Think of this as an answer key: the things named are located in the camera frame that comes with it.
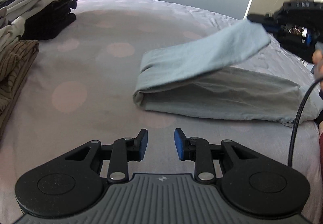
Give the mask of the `person's right hand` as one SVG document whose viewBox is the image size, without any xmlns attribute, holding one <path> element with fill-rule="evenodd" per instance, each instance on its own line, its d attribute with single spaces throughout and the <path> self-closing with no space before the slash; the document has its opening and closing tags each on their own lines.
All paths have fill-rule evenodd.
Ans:
<svg viewBox="0 0 323 224">
<path fill-rule="evenodd" d="M 315 65 L 314 67 L 314 78 L 316 80 L 322 79 L 323 76 L 323 56 L 322 56 L 322 50 L 317 49 L 313 54 L 313 63 Z"/>
</svg>

